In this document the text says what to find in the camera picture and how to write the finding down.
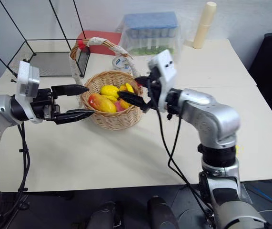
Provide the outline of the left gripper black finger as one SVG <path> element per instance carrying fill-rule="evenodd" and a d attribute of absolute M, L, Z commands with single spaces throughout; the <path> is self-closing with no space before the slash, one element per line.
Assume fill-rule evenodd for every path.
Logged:
<path fill-rule="evenodd" d="M 94 113 L 95 113 L 94 110 L 87 110 L 87 109 L 69 110 L 65 113 L 56 114 L 54 116 L 54 122 L 57 125 L 77 122 L 77 121 L 90 117 Z"/>
<path fill-rule="evenodd" d="M 78 84 L 69 84 L 69 85 L 58 85 L 58 86 L 52 86 L 51 90 L 53 92 L 53 95 L 55 97 L 58 96 L 77 96 L 80 94 L 83 94 L 87 91 L 89 91 L 89 88 L 78 85 Z"/>

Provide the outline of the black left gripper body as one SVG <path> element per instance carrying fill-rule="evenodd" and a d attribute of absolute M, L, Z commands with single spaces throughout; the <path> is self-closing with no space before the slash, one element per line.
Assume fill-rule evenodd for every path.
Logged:
<path fill-rule="evenodd" d="M 31 107 L 38 119 L 46 121 L 58 121 L 60 106 L 56 104 L 58 98 L 57 88 L 39 89 L 36 98 L 33 99 Z"/>

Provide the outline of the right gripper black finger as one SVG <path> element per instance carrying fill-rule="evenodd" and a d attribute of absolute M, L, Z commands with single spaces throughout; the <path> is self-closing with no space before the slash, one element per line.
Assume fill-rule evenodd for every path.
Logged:
<path fill-rule="evenodd" d="M 144 113 L 152 109 L 152 102 L 146 103 L 141 96 L 127 91 L 119 91 L 118 95 L 121 99 L 127 103 L 139 107 Z"/>
<path fill-rule="evenodd" d="M 134 80 L 137 82 L 138 85 L 141 85 L 141 86 L 148 86 L 152 82 L 149 76 L 136 77 Z"/>

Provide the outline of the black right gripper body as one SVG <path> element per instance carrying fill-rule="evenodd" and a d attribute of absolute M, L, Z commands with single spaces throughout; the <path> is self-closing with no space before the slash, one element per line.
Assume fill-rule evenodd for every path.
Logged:
<path fill-rule="evenodd" d="M 152 68 L 147 82 L 149 106 L 153 110 L 166 111 L 166 79 L 158 68 Z"/>

